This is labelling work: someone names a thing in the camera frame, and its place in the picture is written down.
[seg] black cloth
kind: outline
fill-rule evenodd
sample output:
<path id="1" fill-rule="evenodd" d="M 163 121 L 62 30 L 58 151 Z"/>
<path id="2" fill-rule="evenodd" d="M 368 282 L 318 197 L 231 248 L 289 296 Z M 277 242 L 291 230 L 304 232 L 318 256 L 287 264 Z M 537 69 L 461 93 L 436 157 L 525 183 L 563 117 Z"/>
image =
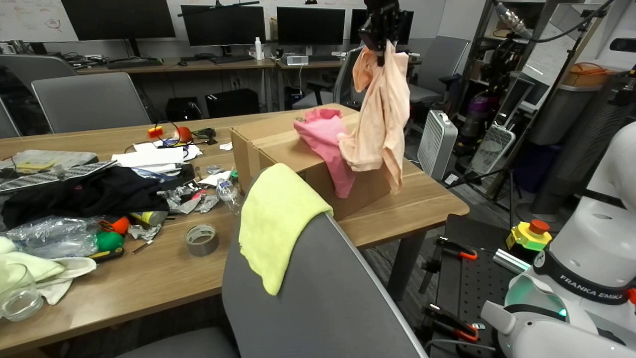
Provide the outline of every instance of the black cloth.
<path id="1" fill-rule="evenodd" d="M 4 203 L 2 218 L 12 228 L 48 214 L 94 216 L 167 211 L 167 203 L 157 191 L 173 185 L 141 179 L 126 167 L 110 167 L 88 177 L 16 191 Z"/>

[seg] light green towel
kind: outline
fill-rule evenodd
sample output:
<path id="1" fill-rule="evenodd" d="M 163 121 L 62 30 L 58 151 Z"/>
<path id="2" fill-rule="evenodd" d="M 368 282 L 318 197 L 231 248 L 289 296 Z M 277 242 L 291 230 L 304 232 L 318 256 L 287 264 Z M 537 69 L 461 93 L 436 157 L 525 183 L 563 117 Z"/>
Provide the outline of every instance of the light green towel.
<path id="1" fill-rule="evenodd" d="M 10 262 L 20 262 L 28 266 L 28 272 L 36 282 L 56 276 L 64 270 L 64 266 L 58 264 L 56 260 L 18 252 L 12 240 L 8 240 L 6 236 L 0 236 L 0 264 L 6 266 Z M 10 284 L 12 280 L 0 280 L 0 292 L 4 292 Z"/>
<path id="2" fill-rule="evenodd" d="M 332 207 L 291 167 L 277 163 L 261 173 L 241 211 L 241 252 L 277 296 L 302 228 Z"/>

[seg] cardboard box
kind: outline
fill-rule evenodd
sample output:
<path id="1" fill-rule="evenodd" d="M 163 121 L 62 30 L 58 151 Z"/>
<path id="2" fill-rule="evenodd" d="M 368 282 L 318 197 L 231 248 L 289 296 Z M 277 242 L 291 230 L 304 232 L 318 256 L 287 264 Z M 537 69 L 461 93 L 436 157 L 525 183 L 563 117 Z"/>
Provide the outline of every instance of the cardboard box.
<path id="1" fill-rule="evenodd" d="M 348 199 L 334 195 L 332 177 L 326 163 L 300 139 L 293 123 L 298 113 L 283 111 L 263 123 L 233 127 L 233 151 L 239 171 L 241 189 L 247 193 L 259 179 L 261 171 L 287 163 L 293 167 L 310 187 L 324 197 L 336 212 L 336 218 L 370 205 L 372 201 L 390 193 L 390 185 L 382 171 L 356 173 L 356 183 Z M 352 127 L 358 121 L 358 113 L 346 113 L 344 125 Z"/>

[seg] chair backrest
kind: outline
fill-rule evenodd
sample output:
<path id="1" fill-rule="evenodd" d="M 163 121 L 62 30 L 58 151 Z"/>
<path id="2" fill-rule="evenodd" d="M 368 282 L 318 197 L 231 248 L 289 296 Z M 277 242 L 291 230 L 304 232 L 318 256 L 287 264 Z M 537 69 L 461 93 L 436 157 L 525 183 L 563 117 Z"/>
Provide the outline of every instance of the chair backrest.
<path id="1" fill-rule="evenodd" d="M 0 137 L 20 137 L 20 131 L 0 97 Z"/>
<path id="2" fill-rule="evenodd" d="M 344 55 L 338 77 L 334 81 L 334 103 L 342 103 L 346 97 L 352 95 L 352 91 L 354 91 L 352 69 L 354 69 L 358 55 L 360 55 L 360 49 L 348 51 Z"/>
<path id="3" fill-rule="evenodd" d="M 56 55 L 0 55 L 0 65 L 28 89 L 36 79 L 76 75 L 76 67 Z"/>
<path id="4" fill-rule="evenodd" d="M 440 77 L 461 73 L 461 61 L 467 45 L 467 39 L 461 37 L 434 37 L 418 65 L 418 85 L 446 93 L 446 85 Z"/>
<path id="5" fill-rule="evenodd" d="M 241 356 L 426 356 L 368 262 L 328 214 L 302 230 L 279 296 L 269 296 L 235 234 L 223 304 Z"/>
<path id="6" fill-rule="evenodd" d="M 32 87 L 54 133 L 151 123 L 128 73 L 38 79 Z"/>

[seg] wooden table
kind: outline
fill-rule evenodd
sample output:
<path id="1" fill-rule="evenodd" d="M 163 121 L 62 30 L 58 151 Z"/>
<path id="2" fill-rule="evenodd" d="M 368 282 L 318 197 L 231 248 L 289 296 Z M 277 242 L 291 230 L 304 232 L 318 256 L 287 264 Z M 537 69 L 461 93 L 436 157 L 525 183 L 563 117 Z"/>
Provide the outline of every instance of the wooden table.
<path id="1" fill-rule="evenodd" d="M 340 69 L 342 59 L 334 57 L 332 61 L 310 61 L 308 65 L 289 65 L 283 57 L 273 59 L 279 67 L 279 109 L 285 109 L 285 79 L 289 71 L 298 71 L 298 77 L 302 77 L 302 71 L 326 71 L 326 69 Z"/>
<path id="2" fill-rule="evenodd" d="M 235 71 L 261 71 L 261 93 L 265 95 L 265 105 L 267 109 L 273 109 L 273 95 L 279 95 L 279 91 L 273 89 L 275 85 L 275 69 L 277 69 L 277 61 L 273 59 L 245 59 L 245 61 L 227 61 L 227 63 L 213 63 L 213 61 L 187 61 L 183 65 L 179 65 L 179 59 L 165 59 L 159 65 L 141 65 L 141 67 L 106 67 L 106 65 L 96 65 L 96 67 L 88 67 L 88 69 L 78 69 L 78 73 L 82 75 L 90 75 L 90 73 L 118 73 L 118 71 L 126 71 L 130 73 L 135 83 L 137 89 L 143 93 L 143 77 L 157 77 L 157 75 L 195 75 L 201 77 L 205 73 L 213 75 L 213 73 L 235 73 Z"/>
<path id="3" fill-rule="evenodd" d="M 213 61 L 187 61 L 185 65 L 179 65 L 179 59 L 165 59 L 159 65 L 141 65 L 141 67 L 106 67 L 96 65 L 88 69 L 80 69 L 78 73 L 110 73 L 110 71 L 126 71 L 132 75 L 143 75 L 143 73 L 201 73 L 201 71 L 247 71 L 247 69 L 275 69 L 277 63 L 273 59 L 247 59 L 247 61 L 229 61 L 229 63 L 213 63 Z"/>
<path id="4" fill-rule="evenodd" d="M 229 129 L 235 125 L 263 123 L 281 115 L 293 123 L 300 111 L 201 119 L 187 125 L 191 129 L 215 127 L 223 143 L 229 141 Z M 110 159 L 112 153 L 122 153 L 128 145 L 145 141 L 145 131 L 147 127 L 139 125 L 2 139 L 0 155 L 10 157 L 20 149 L 84 149 Z M 219 145 L 203 145 L 201 149 L 205 155 L 195 161 L 197 167 L 233 167 L 233 153 L 223 153 Z M 469 207 L 463 201 L 406 161 L 404 189 L 398 195 L 368 205 L 340 224 L 356 246 L 370 246 L 438 226 L 448 214 L 465 214 L 467 211 Z M 191 256 L 183 242 L 185 232 L 199 222 L 215 224 L 221 238 L 219 248 L 209 256 Z M 134 254 L 134 248 L 139 242 L 128 242 L 126 256 L 102 262 L 96 272 L 76 280 L 58 306 L 48 306 L 24 322 L 2 320 L 0 352 L 60 342 L 219 294 L 233 224 L 231 211 L 217 207 L 209 214 L 193 212 L 169 220 L 157 240 L 137 254 Z"/>

